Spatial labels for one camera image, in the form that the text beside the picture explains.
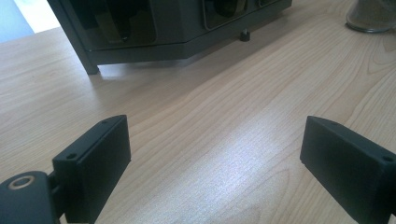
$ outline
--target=wood grain surface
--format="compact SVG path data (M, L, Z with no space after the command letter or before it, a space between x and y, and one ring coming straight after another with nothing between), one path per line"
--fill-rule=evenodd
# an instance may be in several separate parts
M396 32L347 29L351 4L294 0L247 43L89 77L60 28L0 44L0 182L126 114L132 162L97 223L354 223L299 159L308 115L396 152Z

